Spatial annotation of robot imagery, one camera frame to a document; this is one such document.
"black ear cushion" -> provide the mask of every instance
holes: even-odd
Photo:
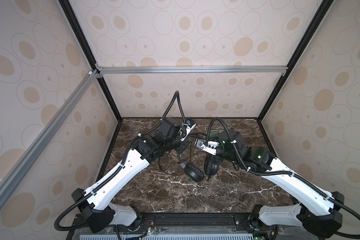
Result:
[[[204,161],[204,172],[207,176],[215,175],[220,166],[220,161],[217,159],[206,159]]]
[[[187,176],[189,176],[193,181],[199,182],[203,180],[204,173],[198,167],[193,165],[191,162],[187,163],[184,168],[184,172]]]

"black metal frame edge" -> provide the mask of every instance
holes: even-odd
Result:
[[[259,119],[256,119],[256,122],[257,122],[257,124],[259,125],[259,128],[260,128],[261,133],[263,134],[263,137],[264,137],[264,139],[265,139],[265,142],[267,143],[268,149],[269,149],[271,152],[273,152],[274,155],[276,155],[276,152],[275,152],[275,150],[274,150],[274,148],[273,148],[273,146],[272,146],[272,143],[271,143],[271,141],[269,140],[267,133],[265,132],[265,129],[264,129],[263,124],[261,123],[261,121],[260,121]]]
[[[109,143],[109,147],[107,149],[107,152],[106,152],[106,155],[104,157],[104,160],[103,160],[103,163],[101,164],[101,167],[100,167],[100,171],[99,171],[99,174],[97,175],[97,179],[96,179],[96,182],[98,180],[100,180],[104,174],[105,174],[105,171],[106,171],[106,167],[107,167],[107,164],[109,162],[109,158],[110,158],[110,155],[112,154],[112,150],[115,146],[115,142],[116,142],[116,138],[117,138],[117,135],[119,134],[119,131],[120,131],[120,128],[121,128],[121,124],[123,123],[123,119],[121,119],[118,123],[117,123],[117,126],[116,126],[116,130],[115,132],[113,133],[113,136],[112,136],[112,139],[110,140],[110,143]]]
[[[81,26],[79,24],[79,21],[76,18],[75,13],[73,12],[73,9],[72,9],[71,4],[69,3],[69,0],[59,0],[59,2],[60,2],[62,10],[64,11],[64,14],[66,15],[66,17],[69,21],[69,24],[72,27],[73,32],[76,35],[77,41],[79,42],[84,54],[86,55],[86,58],[87,58],[89,64],[91,65],[91,68],[97,69],[96,59],[93,56],[91,48],[89,47],[88,41],[85,38],[85,35],[81,29]],[[109,88],[108,88],[104,78],[102,77],[102,75],[100,75],[100,76],[101,76],[101,78],[98,78],[97,81],[99,82],[99,85],[110,105],[110,108],[112,109],[113,113],[116,116],[116,119],[118,121],[120,121],[122,119],[120,112],[117,109],[116,103],[111,96],[111,93],[109,91]]]
[[[253,233],[255,235],[267,233],[267,231],[273,230],[273,226],[264,226],[263,230],[253,230],[245,220],[248,219],[250,212],[245,213],[143,213],[142,222],[147,220],[154,220],[157,227],[231,227],[235,228],[238,232],[246,231],[247,233]],[[77,214],[73,221],[72,226],[85,222],[81,214]],[[140,227],[136,231],[130,231],[124,225],[113,225],[114,228],[118,228],[119,232],[123,234],[143,234],[147,231],[150,225]],[[66,240],[71,240],[75,230],[68,232]]]
[[[299,42],[299,45],[297,46],[295,52],[293,53],[291,59],[289,60],[287,67],[288,70],[286,73],[280,77],[278,83],[276,84],[275,88],[273,89],[271,95],[269,96],[266,104],[264,105],[264,108],[261,110],[260,115],[258,117],[259,121],[261,122],[263,118],[265,117],[265,114],[268,112],[269,108],[271,107],[273,101],[276,99],[277,95],[281,91],[285,81],[291,74],[292,70],[294,69],[295,65],[297,64],[300,56],[306,49],[309,41],[311,40],[312,36],[316,32],[318,26],[321,23],[321,20],[324,18],[325,14],[327,13],[329,7],[331,6],[332,2],[334,0],[323,0],[321,2],[321,5],[317,9],[317,12],[315,13],[314,17],[312,18],[311,23],[309,24],[306,32],[304,33],[301,41]]]
[[[126,118],[123,118],[123,119],[139,119],[139,118],[160,119],[161,117],[126,117]],[[205,118],[205,117],[191,117],[191,118],[193,118],[193,119],[212,119],[212,118]],[[256,117],[253,117],[253,118],[222,117],[222,119],[249,119],[249,120],[256,120],[257,118]]]

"marble tabletop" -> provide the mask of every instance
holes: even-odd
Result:
[[[206,132],[211,119],[194,118],[197,123],[192,132]],[[106,172],[122,158],[129,141],[140,132],[145,132],[159,121],[158,118],[125,118]],[[254,119],[224,119],[228,128],[241,132],[248,146],[262,146],[268,149],[257,122]],[[213,129],[222,130],[215,122]],[[183,157],[196,151],[190,146]],[[192,157],[191,161],[203,170],[206,153]],[[146,212],[251,212],[255,204],[268,206],[292,205],[288,193],[274,183],[242,170],[235,171],[232,163],[224,161],[219,171],[210,180],[193,182],[177,164],[173,150],[166,157],[155,160],[139,172],[113,198],[112,203],[130,205],[142,213]]]

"silver metal rail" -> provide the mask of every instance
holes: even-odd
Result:
[[[89,88],[89,85],[99,76],[96,70],[87,75],[77,86],[68,100],[55,114],[53,119],[47,124],[39,136],[33,141],[32,145],[21,156],[18,163],[10,173],[0,183],[0,210],[10,198],[21,180],[25,177],[29,169],[43,152],[49,141],[59,130],[63,122],[67,119],[73,108],[77,105],[82,95]]]
[[[99,67],[100,74],[120,73],[285,73],[287,66]]]

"wire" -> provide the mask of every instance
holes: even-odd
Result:
[[[191,143],[189,144],[189,161],[192,161],[192,142],[196,141],[196,139],[193,139]]]
[[[117,226],[116,226],[116,235],[117,235],[117,239],[118,239],[118,240],[121,240],[120,233],[119,233],[119,229],[118,229]],[[141,239],[141,238],[143,238],[143,237],[146,237],[146,236],[147,236],[147,233],[144,233],[144,234],[141,235],[141,236],[126,238],[125,240],[139,240],[139,239]]]
[[[206,137],[205,137],[205,142],[208,142],[209,139],[209,135],[211,133],[211,129],[212,129],[212,125],[215,121],[219,121],[221,123],[221,125],[224,128],[224,131],[227,133],[228,139],[230,142],[233,142],[233,138],[231,136],[231,133],[229,132],[225,122],[223,119],[219,118],[219,117],[215,117],[211,120],[211,122],[209,123],[208,126],[208,130],[206,133]],[[307,186],[309,186],[310,188],[312,188],[314,191],[316,191],[319,195],[321,195],[324,199],[328,198],[328,201],[330,201],[331,203],[333,203],[334,205],[346,210],[347,212],[349,212],[350,214],[354,215],[357,219],[360,220],[360,215],[355,212],[354,210],[350,209],[349,207],[347,207],[346,205],[342,204],[341,202],[337,201],[336,199],[330,198],[326,193],[324,193],[322,190],[320,190],[319,188],[317,188],[315,185],[313,185],[311,182],[309,182],[308,180],[306,180],[305,178],[303,178],[302,176],[298,175],[298,174],[293,174],[293,172],[290,171],[271,171],[271,172],[255,172],[253,170],[249,170],[248,167],[245,165],[243,157],[241,156],[237,144],[234,142],[233,144],[233,149],[235,151],[235,155],[236,158],[238,159],[239,163],[243,165],[244,169],[254,175],[257,176],[273,176],[273,175],[281,175],[281,174],[285,174],[285,175],[289,175],[289,176],[294,176],[295,178],[297,178],[298,180],[302,181],[303,183],[305,183]],[[347,234],[347,233],[342,233],[342,232],[336,232],[336,235],[339,235],[341,237],[346,237],[346,238],[353,238],[353,239],[360,239],[360,234],[355,235],[355,234]]]
[[[272,238],[270,238],[269,240],[275,240],[277,237],[277,234],[279,232],[279,225],[275,224],[275,225],[273,225],[273,227],[274,227],[273,235],[272,235]]]
[[[206,137],[206,134],[204,132],[192,132],[191,134],[188,134],[189,137],[192,137],[192,135],[202,135]]]
[[[183,172],[182,174],[173,174],[174,172],[173,172],[173,173],[169,173],[169,172],[164,171],[163,166],[161,165],[161,159],[160,159],[160,158],[158,158],[158,168],[159,168],[163,173],[168,174],[168,175],[171,175],[171,176],[181,176],[181,175],[184,174],[184,172]]]
[[[150,223],[143,223],[143,224],[140,224],[140,225],[151,225],[151,226],[155,226],[157,228],[157,226],[155,224],[150,224]]]
[[[178,164],[180,164],[180,163],[182,163],[182,162],[184,162],[184,161],[186,161],[186,160],[190,159],[191,157],[193,157],[193,156],[195,156],[195,155],[197,155],[197,154],[199,154],[199,153],[201,153],[201,152],[202,152],[202,150],[197,151],[197,152],[195,152],[194,154],[192,154],[191,156],[186,157],[186,158],[184,158],[184,159],[181,159],[181,158],[180,158],[180,155],[179,155],[179,154],[177,154],[177,158],[179,159]]]
[[[154,221],[154,220],[148,220],[148,221],[145,221],[145,222],[143,222],[143,223],[147,223],[147,222],[149,222],[149,221],[151,221],[152,224],[155,224],[155,221]]]
[[[162,119],[164,119],[169,110],[172,108],[173,106],[173,103],[175,102],[175,99],[177,98],[177,102],[178,102],[178,105],[179,105],[179,110],[180,110],[180,113],[182,115],[182,118],[183,118],[183,123],[185,123],[185,117],[184,117],[184,112],[183,112],[183,109],[181,107],[181,104],[180,104],[180,94],[179,94],[179,91],[176,91],[175,94],[173,95],[172,97],[172,100],[171,102],[169,103],[167,109],[165,110],[164,114],[163,114],[163,117]],[[156,124],[153,128],[149,129],[147,132],[144,132],[141,136],[143,135],[146,135],[146,134],[149,134],[151,132],[153,132],[155,129],[157,129],[161,124],[161,121]],[[124,152],[124,155],[123,155],[123,158],[121,160],[121,165],[124,165],[125,164],[125,161],[127,160],[127,156],[128,156],[128,153],[129,153],[129,150],[132,148],[132,145],[133,143],[139,139],[139,137],[141,136],[136,136],[132,139],[132,141],[129,142],[127,148],[125,149],[125,152]],[[70,207],[68,207],[65,211],[63,211],[55,220],[54,224],[53,224],[53,227],[58,230],[58,231],[71,231],[71,230],[75,230],[75,229],[78,229],[78,228],[82,228],[82,227],[85,227],[88,225],[88,223],[80,223],[80,224],[77,224],[77,225],[74,225],[74,226],[69,226],[69,227],[63,227],[60,225],[60,221],[69,213],[71,212],[73,209],[75,209],[77,206],[81,205],[82,203],[84,203],[87,199],[89,199],[93,193],[96,193],[98,190],[100,190],[103,186],[105,186],[110,180],[112,180],[120,171],[121,171],[122,167],[119,166],[109,177],[107,177],[107,179],[105,179],[103,182],[101,182],[97,187],[95,187],[92,192],[90,193],[86,193],[85,196],[83,196],[82,198],[78,199],[74,204],[72,204]]]
[[[239,166],[237,166],[234,162],[232,162],[232,165],[233,165],[233,168],[234,168],[236,171],[239,171],[239,170],[240,170]]]

